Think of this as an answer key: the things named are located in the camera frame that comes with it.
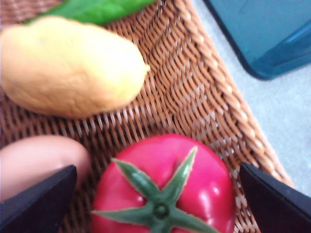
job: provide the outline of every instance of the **tomato stem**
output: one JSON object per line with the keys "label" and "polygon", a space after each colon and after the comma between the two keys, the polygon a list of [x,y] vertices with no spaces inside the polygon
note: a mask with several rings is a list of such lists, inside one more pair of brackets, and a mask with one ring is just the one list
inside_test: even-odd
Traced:
{"label": "tomato stem", "polygon": [[191,173],[197,150],[197,147],[190,150],[163,190],[159,190],[151,178],[137,167],[114,159],[113,162],[118,165],[130,184],[147,199],[147,203],[139,208],[93,213],[118,222],[148,226],[151,233],[169,233],[174,227],[200,233],[217,233],[217,230],[200,218],[176,207]]}

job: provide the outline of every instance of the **woven basket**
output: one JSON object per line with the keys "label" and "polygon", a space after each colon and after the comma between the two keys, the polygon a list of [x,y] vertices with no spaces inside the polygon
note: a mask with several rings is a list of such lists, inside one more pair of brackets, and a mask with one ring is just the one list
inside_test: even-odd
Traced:
{"label": "woven basket", "polygon": [[[21,22],[60,0],[2,0],[1,22]],[[105,26],[138,45],[151,67],[137,98],[118,112],[66,120],[37,115],[1,94],[1,146],[40,134],[79,141],[92,155],[92,172],[77,192],[62,232],[89,232],[97,182],[111,157],[141,139],[178,133],[211,147],[230,171],[236,194],[235,232],[259,232],[238,177],[247,161],[293,185],[235,86],[189,0],[159,1]]]}

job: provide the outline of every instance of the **tomato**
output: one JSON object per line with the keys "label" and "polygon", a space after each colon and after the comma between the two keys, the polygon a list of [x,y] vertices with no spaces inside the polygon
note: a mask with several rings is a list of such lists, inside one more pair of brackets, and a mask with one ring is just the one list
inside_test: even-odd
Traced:
{"label": "tomato", "polygon": [[[192,170],[189,170],[189,177],[184,177],[185,185],[179,185],[181,189],[176,199],[177,203],[172,203],[170,201],[171,199],[161,199],[159,197],[161,191],[166,186],[169,186],[168,182],[170,179],[173,179],[173,174],[177,168],[186,163],[189,157],[187,155],[194,147],[197,147],[197,152],[196,156],[193,157],[194,163],[191,165]],[[153,200],[153,204],[158,201],[161,206],[151,207],[151,211],[146,212],[144,216],[146,218],[155,216],[157,224],[161,224],[163,221],[170,223],[170,214],[175,213],[176,208],[178,208],[192,215],[188,215],[188,219],[186,217],[181,218],[182,221],[179,221],[179,223],[182,226],[188,226],[188,222],[190,225],[192,222],[195,222],[196,220],[193,221],[191,219],[191,217],[195,216],[196,219],[200,219],[204,224],[208,224],[222,233],[233,232],[235,224],[235,202],[231,179],[221,159],[204,144],[181,135],[167,134],[151,137],[131,145],[118,154],[116,158],[119,161],[134,165],[146,173],[157,185],[157,188],[160,190],[159,194],[155,189],[153,190],[151,188],[151,191],[147,190],[149,192],[147,195],[142,195],[139,192],[139,187],[134,188],[134,185],[129,182],[129,178],[126,178],[123,174],[124,171],[121,171],[119,163],[110,163],[98,184],[93,203],[94,210],[109,212],[126,210],[128,208],[130,210],[133,208],[142,208],[149,205],[149,198]],[[146,185],[146,182],[142,180],[139,186],[144,188],[144,185]],[[175,210],[170,210],[172,205],[174,205]],[[162,211],[161,213],[164,213],[165,217],[162,218],[159,216],[158,211]],[[134,215],[131,214],[127,218],[137,220]],[[136,222],[138,225],[136,225],[129,223],[135,223],[134,220],[129,221],[122,217],[119,219],[123,220],[115,221],[98,214],[92,214],[92,232],[149,233],[150,229],[152,229],[151,226],[147,227],[148,224],[151,224],[150,220],[146,220],[146,224],[143,224],[142,220],[138,220]],[[179,228],[173,225],[172,231],[168,231],[167,229],[153,229],[151,232],[189,233],[194,231],[191,226]]]}

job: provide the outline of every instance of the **white table surface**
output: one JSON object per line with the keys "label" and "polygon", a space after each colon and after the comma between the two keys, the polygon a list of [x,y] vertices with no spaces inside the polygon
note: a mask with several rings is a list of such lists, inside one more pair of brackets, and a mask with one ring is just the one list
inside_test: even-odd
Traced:
{"label": "white table surface", "polygon": [[250,76],[203,0],[193,4],[297,189],[311,196],[311,65],[271,81]]}

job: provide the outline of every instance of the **pink egg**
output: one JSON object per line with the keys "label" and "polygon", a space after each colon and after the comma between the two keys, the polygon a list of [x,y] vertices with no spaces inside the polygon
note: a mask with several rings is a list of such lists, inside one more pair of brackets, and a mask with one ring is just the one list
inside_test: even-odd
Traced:
{"label": "pink egg", "polygon": [[90,170],[88,151],[78,142],[54,135],[35,136],[0,150],[0,200],[4,201],[61,169],[75,165],[76,188]]}

